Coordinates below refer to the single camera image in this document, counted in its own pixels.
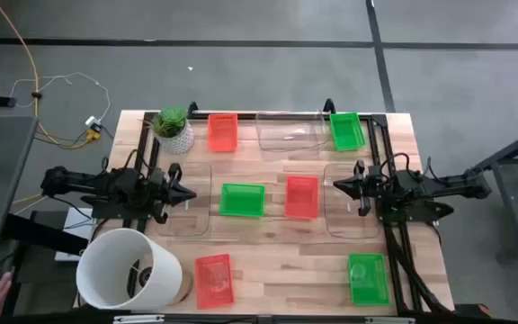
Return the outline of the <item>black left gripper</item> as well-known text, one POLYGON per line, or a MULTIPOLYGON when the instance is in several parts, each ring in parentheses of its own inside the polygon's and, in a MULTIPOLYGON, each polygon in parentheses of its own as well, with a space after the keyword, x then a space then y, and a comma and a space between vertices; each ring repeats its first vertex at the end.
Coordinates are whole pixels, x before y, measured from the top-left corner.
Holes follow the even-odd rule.
POLYGON ((196 197, 196 193, 191 189, 182 186, 179 182, 182 178, 182 169, 178 163, 172 163, 165 173, 160 167, 154 167, 150 176, 150 181, 156 188, 154 200, 155 211, 154 219, 159 224, 165 224, 168 215, 165 208, 176 206, 187 202, 196 197))

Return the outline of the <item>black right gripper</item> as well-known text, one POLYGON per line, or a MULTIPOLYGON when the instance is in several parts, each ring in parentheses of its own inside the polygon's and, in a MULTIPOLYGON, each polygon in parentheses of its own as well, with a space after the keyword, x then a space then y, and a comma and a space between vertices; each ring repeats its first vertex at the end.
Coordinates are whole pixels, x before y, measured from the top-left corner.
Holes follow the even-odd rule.
POLYGON ((354 176, 336 180, 335 188, 360 202, 358 213, 366 216, 371 210, 371 198, 378 196, 380 186, 380 167, 365 167, 364 161, 359 159, 353 169, 354 176))

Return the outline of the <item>clear plastic bin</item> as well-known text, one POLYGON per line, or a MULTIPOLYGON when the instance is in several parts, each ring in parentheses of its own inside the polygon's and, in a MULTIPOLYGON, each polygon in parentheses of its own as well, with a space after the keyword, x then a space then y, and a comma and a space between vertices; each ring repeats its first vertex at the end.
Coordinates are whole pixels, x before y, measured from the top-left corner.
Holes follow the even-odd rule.
POLYGON ((370 211, 360 216, 359 200, 353 200, 337 189, 334 182, 354 176, 354 165, 334 163, 324 169, 323 176, 323 213, 328 233, 340 239, 373 239, 380 234, 377 219, 370 211))
POLYGON ((318 149, 330 136, 322 112, 258 112, 255 129, 259 147, 270 153, 318 149))
POLYGON ((165 224, 156 224, 160 236, 188 238, 202 236, 210 224, 212 173, 207 163, 181 163, 183 177, 180 185, 195 192, 197 196, 175 207, 166 207, 165 224))

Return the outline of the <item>red plastic mesh basket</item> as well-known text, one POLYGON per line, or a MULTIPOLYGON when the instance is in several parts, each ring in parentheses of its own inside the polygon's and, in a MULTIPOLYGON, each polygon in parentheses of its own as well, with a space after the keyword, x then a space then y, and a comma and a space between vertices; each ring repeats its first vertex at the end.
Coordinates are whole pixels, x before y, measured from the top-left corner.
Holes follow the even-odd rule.
POLYGON ((230 254, 204 256, 195 260, 195 293, 198 310, 234 303, 230 254))
POLYGON ((314 176, 288 175, 285 216, 290 219, 315 220, 319 214, 319 182, 314 176))
POLYGON ((208 118, 208 148, 213 152, 233 152, 237 149, 238 120, 235 113, 210 114, 208 118))

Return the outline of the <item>green plastic mesh basket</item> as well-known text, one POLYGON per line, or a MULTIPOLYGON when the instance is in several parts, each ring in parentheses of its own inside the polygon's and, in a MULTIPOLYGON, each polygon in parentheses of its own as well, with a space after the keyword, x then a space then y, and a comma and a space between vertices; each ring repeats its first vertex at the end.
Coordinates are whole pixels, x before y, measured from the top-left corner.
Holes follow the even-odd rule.
POLYGON ((329 121, 337 151, 356 150, 366 146, 358 113, 331 114, 329 121))
POLYGON ((264 216, 265 186, 260 184, 223 184, 219 213, 224 216, 261 218, 264 216))
POLYGON ((350 254, 347 274, 354 305, 389 305, 389 285, 382 254, 350 254))

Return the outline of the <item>white lamp shade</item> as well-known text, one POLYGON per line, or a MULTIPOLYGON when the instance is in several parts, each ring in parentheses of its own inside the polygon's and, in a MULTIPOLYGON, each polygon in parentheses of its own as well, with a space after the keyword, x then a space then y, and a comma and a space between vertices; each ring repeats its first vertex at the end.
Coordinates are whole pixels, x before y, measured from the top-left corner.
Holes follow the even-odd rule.
POLYGON ((154 311, 172 303, 183 281, 179 260, 146 235, 113 229, 95 239, 81 256, 76 286, 81 297, 100 310, 154 311), (150 257, 147 283, 129 296, 129 271, 136 260, 150 257))

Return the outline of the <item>green succulent in white pot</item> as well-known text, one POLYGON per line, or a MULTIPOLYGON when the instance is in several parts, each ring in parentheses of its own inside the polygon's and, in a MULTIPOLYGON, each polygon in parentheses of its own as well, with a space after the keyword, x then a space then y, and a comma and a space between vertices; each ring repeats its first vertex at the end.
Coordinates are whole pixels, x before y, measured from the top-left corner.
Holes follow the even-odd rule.
POLYGON ((180 105, 167 106, 145 124, 154 133, 161 149, 171 154, 183 154, 194 144, 194 133, 188 120, 188 110, 180 105))

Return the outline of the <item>round wooden lamp base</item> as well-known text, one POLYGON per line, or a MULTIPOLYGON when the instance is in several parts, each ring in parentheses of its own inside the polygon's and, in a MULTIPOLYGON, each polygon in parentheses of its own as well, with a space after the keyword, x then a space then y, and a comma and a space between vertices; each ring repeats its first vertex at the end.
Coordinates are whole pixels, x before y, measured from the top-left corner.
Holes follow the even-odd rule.
POLYGON ((175 295, 174 299, 169 303, 169 306, 185 301, 191 294, 193 286, 194 286, 194 279, 193 279, 192 272, 183 270, 182 271, 182 281, 181 281, 178 293, 175 295))

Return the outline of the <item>white flat box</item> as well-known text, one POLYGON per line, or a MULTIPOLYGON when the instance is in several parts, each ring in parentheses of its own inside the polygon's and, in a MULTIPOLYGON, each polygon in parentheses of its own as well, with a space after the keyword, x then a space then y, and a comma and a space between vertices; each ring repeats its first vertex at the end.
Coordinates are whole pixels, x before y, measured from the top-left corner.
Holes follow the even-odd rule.
MULTIPOLYGON (((76 211, 74 207, 70 207, 63 230, 66 233, 89 240, 95 225, 95 220, 91 217, 92 211, 91 208, 83 208, 82 213, 85 214, 84 216, 79 211, 76 211)), ((78 262, 79 259, 79 254, 71 255, 64 252, 57 252, 54 256, 54 260, 58 262, 78 262)))

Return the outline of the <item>black metal beam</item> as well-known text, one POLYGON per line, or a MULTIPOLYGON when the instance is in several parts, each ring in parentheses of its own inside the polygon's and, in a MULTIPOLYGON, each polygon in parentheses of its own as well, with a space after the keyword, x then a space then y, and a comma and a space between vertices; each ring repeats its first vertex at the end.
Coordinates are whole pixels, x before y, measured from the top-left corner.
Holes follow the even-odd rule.
POLYGON ((79 255, 85 250, 89 240, 9 214, 0 232, 1 239, 12 239, 29 245, 41 246, 70 255, 79 255))

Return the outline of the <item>black aluminium rail frame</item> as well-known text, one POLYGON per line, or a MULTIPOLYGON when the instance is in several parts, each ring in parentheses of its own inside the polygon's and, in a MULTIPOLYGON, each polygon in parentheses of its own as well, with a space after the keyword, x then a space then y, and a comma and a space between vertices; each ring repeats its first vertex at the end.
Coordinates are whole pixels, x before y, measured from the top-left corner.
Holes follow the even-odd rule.
POLYGON ((349 293, 347 276, 350 254, 386 255, 388 246, 380 210, 372 210, 380 234, 376 238, 351 240, 331 236, 323 213, 323 176, 329 164, 382 163, 390 153, 406 153, 410 167, 421 166, 415 132, 407 113, 365 113, 362 127, 366 147, 338 152, 329 136, 327 144, 288 153, 262 151, 255 129, 255 113, 240 112, 238 146, 231 153, 211 152, 207 144, 208 113, 192 117, 195 142, 182 155, 166 155, 155 143, 142 111, 121 113, 110 160, 122 166, 138 149, 147 161, 162 165, 207 163, 212 173, 210 224, 202 236, 160 236, 156 224, 143 225, 145 234, 171 251, 188 269, 197 257, 230 254, 235 301, 215 309, 216 315, 262 316, 279 319, 299 316, 392 316, 398 311, 422 311, 427 305, 403 267, 391 256, 385 259, 389 305, 356 306, 349 293), (314 176, 319 182, 319 214, 315 220, 285 216, 287 176, 314 176), (265 186, 264 216, 248 218, 219 213, 223 184, 265 186))

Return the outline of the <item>silver metal bracket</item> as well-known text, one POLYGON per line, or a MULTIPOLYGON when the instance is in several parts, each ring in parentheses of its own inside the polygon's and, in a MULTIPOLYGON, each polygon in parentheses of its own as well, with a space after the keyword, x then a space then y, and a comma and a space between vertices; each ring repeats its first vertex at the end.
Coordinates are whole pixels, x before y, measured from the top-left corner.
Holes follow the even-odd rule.
POLYGON ((165 316, 162 314, 135 314, 115 316, 112 324, 162 324, 165 316))
POLYGON ((412 318, 365 317, 364 324, 416 324, 416 322, 412 318))

